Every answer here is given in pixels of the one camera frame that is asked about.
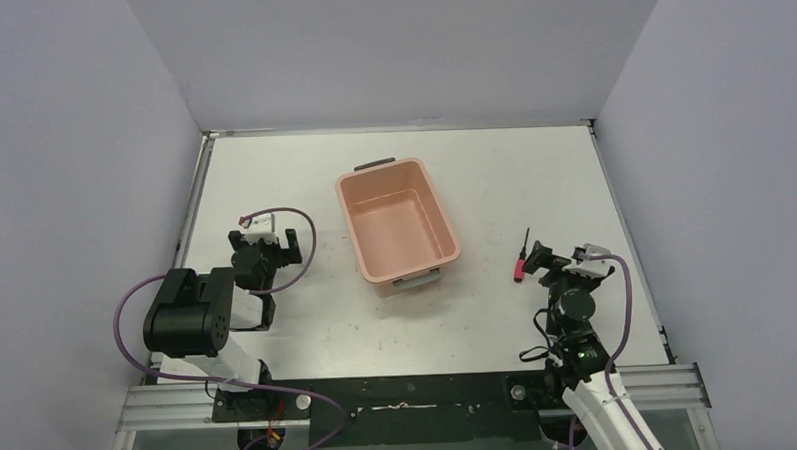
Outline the red handled screwdriver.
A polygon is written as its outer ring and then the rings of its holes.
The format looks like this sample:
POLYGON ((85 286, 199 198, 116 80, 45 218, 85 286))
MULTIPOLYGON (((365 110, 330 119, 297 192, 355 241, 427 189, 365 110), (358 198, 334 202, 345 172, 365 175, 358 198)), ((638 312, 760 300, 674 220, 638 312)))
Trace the red handled screwdriver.
POLYGON ((525 230, 524 240, 521 249, 519 250, 519 255, 516 260, 513 273, 512 273, 512 280, 515 283, 521 283, 524 279, 525 272, 523 271, 523 267, 526 262, 527 254, 526 251, 528 239, 529 239, 530 229, 527 227, 525 230))

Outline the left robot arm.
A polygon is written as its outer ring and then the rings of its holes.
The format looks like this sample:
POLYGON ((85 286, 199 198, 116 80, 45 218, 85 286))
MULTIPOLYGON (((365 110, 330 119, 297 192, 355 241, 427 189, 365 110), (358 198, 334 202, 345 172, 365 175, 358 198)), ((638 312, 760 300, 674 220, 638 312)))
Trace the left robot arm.
POLYGON ((297 232, 287 229, 284 235, 286 246, 272 229, 231 231, 228 266, 207 274, 192 268, 169 270, 143 324, 143 341, 151 352, 220 379, 218 388, 239 394, 238 408, 254 421, 273 415, 277 393, 265 386, 272 381, 267 364, 245 351, 233 335, 271 328, 276 302, 270 290, 276 273, 303 262, 297 232))

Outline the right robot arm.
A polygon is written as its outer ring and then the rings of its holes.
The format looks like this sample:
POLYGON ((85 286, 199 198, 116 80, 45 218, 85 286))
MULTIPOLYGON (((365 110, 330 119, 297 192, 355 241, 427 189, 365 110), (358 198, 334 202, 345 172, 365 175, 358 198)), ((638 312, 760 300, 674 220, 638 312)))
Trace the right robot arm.
POLYGON ((522 249, 519 271, 543 274, 544 307, 533 316, 544 339, 538 360, 544 366, 543 393, 557 408, 569 407, 566 450, 577 446, 584 430, 597 450, 666 450, 626 390, 615 361, 631 337, 634 279, 627 261, 606 248, 586 243, 569 257, 534 241, 522 249), (593 293, 620 272, 624 281, 624 318, 620 340, 608 352, 590 320, 597 311, 593 293))

